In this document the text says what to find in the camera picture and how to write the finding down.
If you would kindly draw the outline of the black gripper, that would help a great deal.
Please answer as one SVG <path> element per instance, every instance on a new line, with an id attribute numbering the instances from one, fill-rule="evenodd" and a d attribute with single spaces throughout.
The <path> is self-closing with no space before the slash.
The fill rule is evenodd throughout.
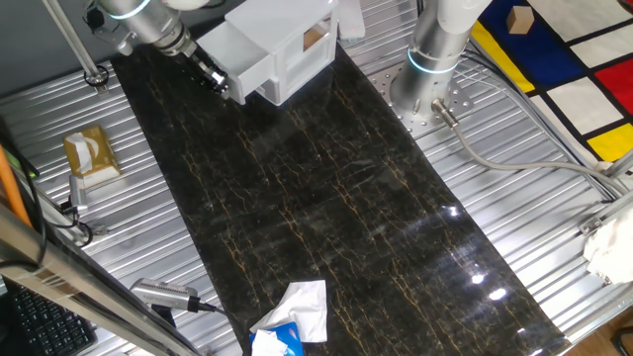
<path id="1" fill-rule="evenodd" d="M 196 47 L 189 59 L 200 72 L 206 84 L 216 87 L 215 91 L 223 98 L 230 98 L 228 75 L 218 67 L 209 55 L 199 46 Z"/>

